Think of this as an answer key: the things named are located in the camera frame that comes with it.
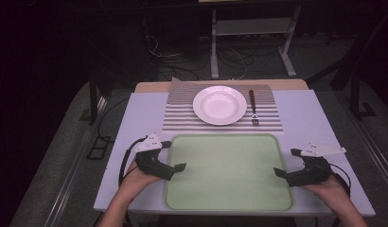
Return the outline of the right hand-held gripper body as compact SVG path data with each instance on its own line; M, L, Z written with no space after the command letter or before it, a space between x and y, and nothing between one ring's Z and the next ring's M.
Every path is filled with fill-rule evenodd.
M304 168L302 170L287 172L285 179L290 187L318 184L325 182L330 176L334 176L342 185L346 185L344 179L333 172L331 164L326 160L327 155L344 154L345 148L334 148L325 145L309 143L301 149Z

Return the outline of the black angled stand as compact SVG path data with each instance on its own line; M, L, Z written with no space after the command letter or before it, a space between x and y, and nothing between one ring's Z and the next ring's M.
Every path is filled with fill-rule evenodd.
M306 79L306 84L311 85L333 71L337 73L330 87L341 91L350 83L350 111L357 119L375 114L366 103L362 104L363 112L360 111L362 81L370 85L388 107L388 11L356 39L344 57Z

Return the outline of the black floor bracket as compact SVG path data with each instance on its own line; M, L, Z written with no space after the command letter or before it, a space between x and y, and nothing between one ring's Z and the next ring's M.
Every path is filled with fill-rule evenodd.
M87 160L102 160L108 147L115 141L110 136L97 136L86 155Z

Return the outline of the striped placemat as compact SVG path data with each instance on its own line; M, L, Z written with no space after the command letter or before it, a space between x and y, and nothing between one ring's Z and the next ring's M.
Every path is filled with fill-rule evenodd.
M216 126L202 121L193 111L193 99L202 89L211 86L227 86L243 94L247 101L247 111L237 122ZM256 114L259 125L252 124L252 106L249 91L253 90L256 101ZM267 84L213 85L174 79L171 82L166 104L163 132L170 133L282 133L281 117L275 103L273 91Z

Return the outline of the grey metal stand frame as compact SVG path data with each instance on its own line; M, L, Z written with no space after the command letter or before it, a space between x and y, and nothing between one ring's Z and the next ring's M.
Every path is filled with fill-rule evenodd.
M278 48L280 59L286 69L287 75L294 78L296 73L291 64L288 51L291 45L291 39L298 21L301 7L296 6L293 9L291 17L275 17L262 19L232 19L219 20L217 11L212 11L212 32L211 32L211 78L219 78L218 56L217 56L217 38L221 36L234 35L270 35L284 34L285 42Z

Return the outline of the light green tray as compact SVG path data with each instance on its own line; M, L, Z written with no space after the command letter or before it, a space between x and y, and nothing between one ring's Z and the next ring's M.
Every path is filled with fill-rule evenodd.
M171 210L280 212L293 206L290 187L274 173L285 162L270 134L179 135L168 163L185 165L166 183Z

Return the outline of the black metal stand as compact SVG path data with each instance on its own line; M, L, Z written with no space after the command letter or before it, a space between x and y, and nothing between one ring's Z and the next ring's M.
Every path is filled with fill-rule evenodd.
M89 74L90 124L93 125L98 114L98 99L109 96L112 92L112 82L106 74L91 72Z

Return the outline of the white plate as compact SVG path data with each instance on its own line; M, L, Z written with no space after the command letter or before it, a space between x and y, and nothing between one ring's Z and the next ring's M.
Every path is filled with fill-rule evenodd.
M245 115L247 101L236 89L211 86L195 95L193 111L208 124L225 126L239 121Z

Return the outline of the person's left hand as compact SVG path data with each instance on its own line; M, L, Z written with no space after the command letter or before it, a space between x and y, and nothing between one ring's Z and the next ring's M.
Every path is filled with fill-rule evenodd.
M144 173L138 168L136 162L132 162L118 191L124 202L131 203L147 186L159 181L160 178Z

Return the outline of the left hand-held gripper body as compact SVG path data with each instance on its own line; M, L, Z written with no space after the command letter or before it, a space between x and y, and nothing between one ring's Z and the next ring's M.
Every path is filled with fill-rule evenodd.
M144 173L170 181L175 172L172 166L159 161L161 142L157 134L148 135L135 149L135 162Z

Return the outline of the person's right hand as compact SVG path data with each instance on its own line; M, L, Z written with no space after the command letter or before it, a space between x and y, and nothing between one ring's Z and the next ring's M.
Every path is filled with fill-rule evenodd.
M342 207L351 202L343 186L333 176L319 184L303 185L302 189L316 195L329 208Z

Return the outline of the metal floor rail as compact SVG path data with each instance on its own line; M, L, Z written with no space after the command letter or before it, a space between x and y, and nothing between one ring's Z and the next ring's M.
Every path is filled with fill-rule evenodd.
M91 110L97 109L97 118L94 120L93 123L90 123L88 125L88 128L85 130L84 135L82 136L82 139L79 141L76 157L74 158L73 163L66 175L64 183L62 184L62 187L59 193L57 194L55 202L45 221L44 227L58 226L62 217L63 210L66 207L66 204L68 203L71 192L75 186L82 160L88 154L92 141L97 135L98 118L103 114L104 110L106 109L106 105L107 105L107 100L103 96L101 96L98 99L98 102L93 107L91 107Z
M356 120L355 126L362 137L364 144L367 146L373 162L388 185L388 161L383 155L382 149L379 147L379 144L374 140L372 133L367 130L362 121Z

